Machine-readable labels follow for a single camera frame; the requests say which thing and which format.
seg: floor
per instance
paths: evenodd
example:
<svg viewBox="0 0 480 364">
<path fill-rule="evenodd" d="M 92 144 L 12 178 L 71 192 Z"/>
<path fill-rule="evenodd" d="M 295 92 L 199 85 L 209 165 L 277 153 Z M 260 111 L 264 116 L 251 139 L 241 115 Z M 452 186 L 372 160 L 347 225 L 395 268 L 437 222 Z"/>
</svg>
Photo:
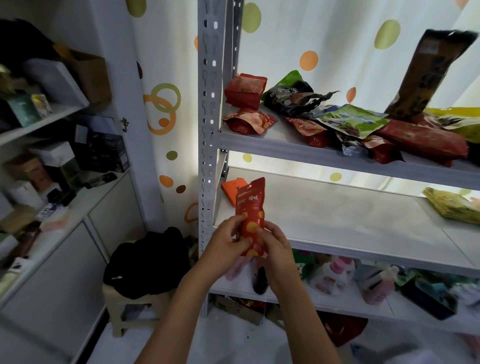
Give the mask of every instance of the floor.
<svg viewBox="0 0 480 364">
<path fill-rule="evenodd" d="M 142 313 L 142 318 L 149 315 L 150 313 Z M 111 324 L 108 323 L 88 364 L 132 364 L 152 331 L 153 329 L 145 328 L 130 329 L 121 339 L 115 339 L 111 334 Z M 408 344 L 432 350 L 442 359 L 439 363 L 475 363 L 459 336 L 429 328 L 370 320 L 354 343 L 378 352 Z M 353 358 L 350 345 L 345 345 L 338 351 L 345 364 L 360 363 Z M 198 320 L 187 363 L 289 364 L 291 358 L 283 329 L 266 319 L 255 326 L 214 308 L 208 318 Z"/>
</svg>

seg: forearm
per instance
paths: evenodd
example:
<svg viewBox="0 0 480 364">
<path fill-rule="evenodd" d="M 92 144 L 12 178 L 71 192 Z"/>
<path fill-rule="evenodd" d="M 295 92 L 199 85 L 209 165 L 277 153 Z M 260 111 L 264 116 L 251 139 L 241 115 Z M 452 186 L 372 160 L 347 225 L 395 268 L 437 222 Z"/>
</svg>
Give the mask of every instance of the forearm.
<svg viewBox="0 0 480 364">
<path fill-rule="evenodd" d="M 278 295 L 294 364 L 341 364 L 300 279 Z"/>
<path fill-rule="evenodd" d="M 135 364 L 176 364 L 187 361 L 200 307 L 212 282 L 194 266 L 181 280 L 164 317 Z"/>
</svg>

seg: shelf board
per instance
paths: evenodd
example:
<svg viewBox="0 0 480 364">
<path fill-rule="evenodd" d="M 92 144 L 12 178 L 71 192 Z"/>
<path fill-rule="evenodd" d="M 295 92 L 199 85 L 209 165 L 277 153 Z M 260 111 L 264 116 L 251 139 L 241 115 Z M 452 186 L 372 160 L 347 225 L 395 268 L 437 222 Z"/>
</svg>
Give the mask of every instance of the shelf board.
<svg viewBox="0 0 480 364">
<path fill-rule="evenodd" d="M 446 220 L 425 198 L 229 168 L 227 181 L 265 177 L 265 218 L 292 246 L 480 277 L 480 226 Z M 235 214 L 221 196 L 214 225 Z"/>
<path fill-rule="evenodd" d="M 81 189 L 73 201 L 68 205 L 70 215 L 67 226 L 62 230 L 42 232 L 35 240 L 29 259 L 32 265 L 28 267 L 10 288 L 0 296 L 0 310 L 7 301 L 15 294 L 21 285 L 41 266 L 41 264 L 54 252 L 60 243 L 82 222 L 84 217 L 120 182 L 126 173 L 117 173 L 117 179 L 100 187 Z M 86 179 L 102 175 L 102 173 L 88 172 Z"/>
<path fill-rule="evenodd" d="M 236 112 L 238 108 L 224 103 L 222 110 L 223 115 L 228 115 Z M 447 168 L 406 152 L 402 152 L 405 162 L 394 161 L 389 164 L 380 164 L 369 158 L 346 157 L 337 149 L 309 146 L 300 133 L 282 116 L 267 109 L 263 104 L 259 110 L 274 115 L 278 121 L 262 135 L 233 133 L 223 123 L 219 133 L 220 149 L 480 190 L 480 167 L 467 160 L 456 160 L 452 167 Z"/>
<path fill-rule="evenodd" d="M 353 315 L 366 318 L 377 318 L 388 321 L 410 321 L 431 328 L 452 332 L 463 332 L 472 335 L 480 334 L 480 320 L 472 317 L 463 308 L 459 313 L 445 321 L 437 320 L 420 307 L 416 306 L 398 292 L 393 292 L 379 306 L 366 304 L 362 299 L 356 283 L 351 282 L 339 297 L 329 297 L 317 292 L 306 282 L 305 286 L 315 308 L 319 311 L 333 312 L 343 315 Z M 210 293 L 239 297 L 249 300 L 278 303 L 270 288 L 265 294 L 259 295 L 252 288 L 252 272 L 246 266 L 233 281 L 227 281 L 223 276 L 217 280 Z"/>
<path fill-rule="evenodd" d="M 7 144 L 8 142 L 11 142 L 12 140 L 15 140 L 17 138 L 20 138 L 21 136 L 27 135 L 34 130 L 40 129 L 45 125 L 51 124 L 54 121 L 57 121 L 82 109 L 78 106 L 67 106 L 60 104 L 50 104 L 50 106 L 53 113 L 48 115 L 46 118 L 24 128 L 13 129 L 0 134 L 0 146 Z"/>
</svg>

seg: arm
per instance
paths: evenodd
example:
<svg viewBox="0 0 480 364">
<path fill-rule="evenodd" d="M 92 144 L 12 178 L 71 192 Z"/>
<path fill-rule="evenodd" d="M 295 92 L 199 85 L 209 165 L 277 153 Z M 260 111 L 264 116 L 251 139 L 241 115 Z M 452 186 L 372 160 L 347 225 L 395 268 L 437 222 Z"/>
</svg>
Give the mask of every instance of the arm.
<svg viewBox="0 0 480 364">
<path fill-rule="evenodd" d="M 341 360 L 301 282 L 292 248 L 282 230 L 265 221 L 270 230 L 257 230 L 268 245 L 262 258 L 267 280 L 278 298 L 288 346 L 295 364 L 341 364 Z"/>
<path fill-rule="evenodd" d="M 243 220 L 244 216 L 233 216 L 218 226 L 198 263 L 182 278 L 164 317 L 135 364 L 187 361 L 200 307 L 208 290 L 251 244 L 248 239 L 232 241 Z"/>
</svg>

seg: red package with yellow dots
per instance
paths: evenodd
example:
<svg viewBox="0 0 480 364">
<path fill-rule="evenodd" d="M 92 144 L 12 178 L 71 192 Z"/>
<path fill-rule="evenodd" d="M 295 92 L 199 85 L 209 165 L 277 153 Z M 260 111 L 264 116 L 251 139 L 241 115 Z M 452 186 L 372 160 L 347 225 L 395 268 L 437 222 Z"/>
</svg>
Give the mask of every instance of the red package with yellow dots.
<svg viewBox="0 0 480 364">
<path fill-rule="evenodd" d="M 250 247 L 242 255 L 263 256 L 264 242 L 257 235 L 257 228 L 264 228 L 265 177 L 240 187 L 237 192 L 235 215 L 245 215 L 238 232 L 238 238 L 252 238 Z"/>
</svg>

